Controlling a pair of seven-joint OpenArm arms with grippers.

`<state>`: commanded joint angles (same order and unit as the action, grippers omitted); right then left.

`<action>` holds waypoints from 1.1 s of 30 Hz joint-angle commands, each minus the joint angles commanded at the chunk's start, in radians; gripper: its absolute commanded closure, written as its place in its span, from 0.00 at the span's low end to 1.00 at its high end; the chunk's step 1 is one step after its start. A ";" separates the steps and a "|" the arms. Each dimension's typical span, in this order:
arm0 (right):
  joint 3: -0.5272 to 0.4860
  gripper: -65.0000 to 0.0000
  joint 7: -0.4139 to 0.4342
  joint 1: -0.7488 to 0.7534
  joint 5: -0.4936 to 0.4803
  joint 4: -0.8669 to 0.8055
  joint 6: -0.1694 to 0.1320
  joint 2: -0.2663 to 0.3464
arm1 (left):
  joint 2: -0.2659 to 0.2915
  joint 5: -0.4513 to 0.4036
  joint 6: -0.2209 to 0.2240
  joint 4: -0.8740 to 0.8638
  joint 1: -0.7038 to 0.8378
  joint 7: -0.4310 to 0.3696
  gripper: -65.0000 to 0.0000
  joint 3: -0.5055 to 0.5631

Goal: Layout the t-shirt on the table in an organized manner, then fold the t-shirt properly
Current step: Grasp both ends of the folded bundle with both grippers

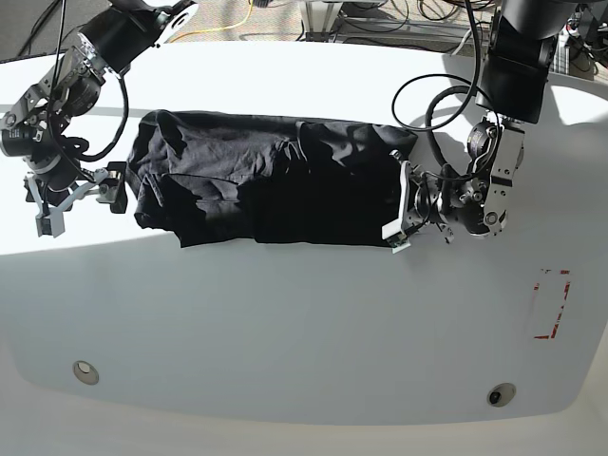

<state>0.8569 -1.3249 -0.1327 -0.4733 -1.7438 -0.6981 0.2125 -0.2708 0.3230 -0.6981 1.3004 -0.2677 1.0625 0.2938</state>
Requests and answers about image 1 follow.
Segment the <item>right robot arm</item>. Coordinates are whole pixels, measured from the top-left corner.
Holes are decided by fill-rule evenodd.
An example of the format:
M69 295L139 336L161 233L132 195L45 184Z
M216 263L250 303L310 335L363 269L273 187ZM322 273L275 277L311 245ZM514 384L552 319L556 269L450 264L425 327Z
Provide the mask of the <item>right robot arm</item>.
M131 63L176 33L197 12L194 1L152 5L147 1L112 1L79 30L79 44L57 54L53 68L32 85L1 120L1 150L28 165L28 199L36 203L43 234L53 233L51 221L70 210L75 200L105 188L114 213L126 209L124 166L118 163L91 172L82 165L105 158L124 132L122 125L111 142L90 155L89 144L68 138L70 121L86 114L101 95L105 76L116 77L125 90L124 76Z

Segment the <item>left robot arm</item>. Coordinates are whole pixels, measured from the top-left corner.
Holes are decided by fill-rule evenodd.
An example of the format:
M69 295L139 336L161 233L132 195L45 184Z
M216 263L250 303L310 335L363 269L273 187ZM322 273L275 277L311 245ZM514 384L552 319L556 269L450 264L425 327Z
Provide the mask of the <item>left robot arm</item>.
M539 120L559 34L576 7L574 1L503 1L483 47L472 4L465 2L473 77L457 77L455 86L431 100L423 125L405 127L427 135L439 172L424 171L401 153L392 154L400 163L401 195L397 218L383 226L382 236L393 252L409 247L411 238L430 224L447 237L454 222L479 238L504 230L514 175L523 159L521 125ZM455 94L464 95L463 106L475 103L487 112L467 137L464 174L447 161L434 136L439 128L433 121L435 108Z

